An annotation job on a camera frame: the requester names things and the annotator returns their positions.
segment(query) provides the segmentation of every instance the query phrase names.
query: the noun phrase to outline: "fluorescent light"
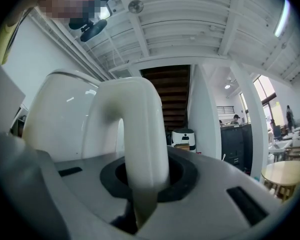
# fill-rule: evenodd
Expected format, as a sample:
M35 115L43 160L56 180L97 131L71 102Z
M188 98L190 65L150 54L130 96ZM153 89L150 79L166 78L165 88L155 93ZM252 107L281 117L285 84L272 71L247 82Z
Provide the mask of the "fluorescent light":
M282 14L281 14L281 18L280 18L278 26L276 27L275 33L274 33L274 35L277 38L281 35L282 30L284 30L284 27L286 25L286 22L287 22L287 19L289 16L289 11L290 11L290 3L288 0L284 0L284 7L283 7Z
M99 18L105 20L110 17L110 12L107 7L100 7Z

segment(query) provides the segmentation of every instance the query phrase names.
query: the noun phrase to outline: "black slot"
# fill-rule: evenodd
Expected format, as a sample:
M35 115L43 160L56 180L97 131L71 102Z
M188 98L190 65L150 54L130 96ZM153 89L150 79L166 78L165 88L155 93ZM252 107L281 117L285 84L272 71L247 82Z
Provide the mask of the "black slot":
M241 187L229 188L226 191L251 226L262 221L268 215Z
M59 170L58 173L60 174L61 177L68 176L71 174L76 174L78 172L81 172L82 169L80 167L73 167L65 170Z

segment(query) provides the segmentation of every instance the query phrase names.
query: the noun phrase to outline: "window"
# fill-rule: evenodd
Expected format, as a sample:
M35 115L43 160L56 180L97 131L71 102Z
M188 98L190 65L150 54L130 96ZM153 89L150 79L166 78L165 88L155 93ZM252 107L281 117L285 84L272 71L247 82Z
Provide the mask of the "window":
M248 123L251 123L249 112L246 113L246 120Z
M264 89L261 86L261 83L260 83L259 79L257 79L257 80L254 81L254 86L256 88L256 91L259 94L260 101L263 101L267 96L265 94Z
M269 107L268 103L263 106L263 112L264 112L264 115L265 115L266 126L267 126L268 129L271 129L270 122L271 122L271 119L272 119L272 113L271 113L271 110L270 110L270 107Z
M285 124L281 106L279 104L275 89L273 88L268 77L260 75L253 82L256 91L258 92L259 98L263 105L263 111L266 118L266 124L268 129L271 128L270 121L274 119L277 126L283 126ZM245 110L247 122L251 123L248 106L243 93L240 93L242 105Z
M234 114L234 106L217 106L216 110L218 114Z
M284 116L282 114L282 109L278 98L275 97L274 99L269 101L270 109L272 112L272 118L277 126L283 126L285 124Z
M275 93L275 89L273 88L268 77L261 75L258 79L267 97Z

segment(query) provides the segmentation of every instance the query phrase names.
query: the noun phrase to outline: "ceiling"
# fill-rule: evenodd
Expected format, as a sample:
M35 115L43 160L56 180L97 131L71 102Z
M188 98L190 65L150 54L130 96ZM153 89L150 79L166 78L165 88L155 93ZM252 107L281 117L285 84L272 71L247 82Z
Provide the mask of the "ceiling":
M225 97L228 97L237 90L239 84L231 72L230 67L226 66L205 66L206 77L209 81L209 86L213 89L218 89Z
M98 65L116 77L127 63L175 54L233 58L287 83L300 74L300 23L291 9L281 36L274 35L284 0L140 0L139 14L128 12L131 0L110 0L106 28L83 43ZM79 30L67 30L75 38Z

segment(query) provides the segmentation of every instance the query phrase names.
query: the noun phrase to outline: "person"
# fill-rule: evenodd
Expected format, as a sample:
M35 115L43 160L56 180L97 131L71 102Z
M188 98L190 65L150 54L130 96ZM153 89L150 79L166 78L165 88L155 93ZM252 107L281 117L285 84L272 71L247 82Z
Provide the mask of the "person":
M271 129L268 129L268 144L271 144L274 141L274 133Z
M21 0L0 28L0 64L7 61L19 25L34 7L38 6L49 18L67 22L69 19L94 18L92 15L97 8L105 6L107 2L108 0Z
M270 126L271 126L272 131L274 131L274 129L275 129L275 127L276 127L276 123L275 123L275 120L274 120L274 119L271 119L271 120L270 120Z
M240 117L237 115L237 114L235 114L234 115L234 117L233 117L233 120L231 121L231 125L238 125L239 124L239 122L238 122L238 119L239 119Z
M294 114L290 109L290 106L286 106L286 120L288 121L288 128L290 132L292 132L292 127L295 127Z

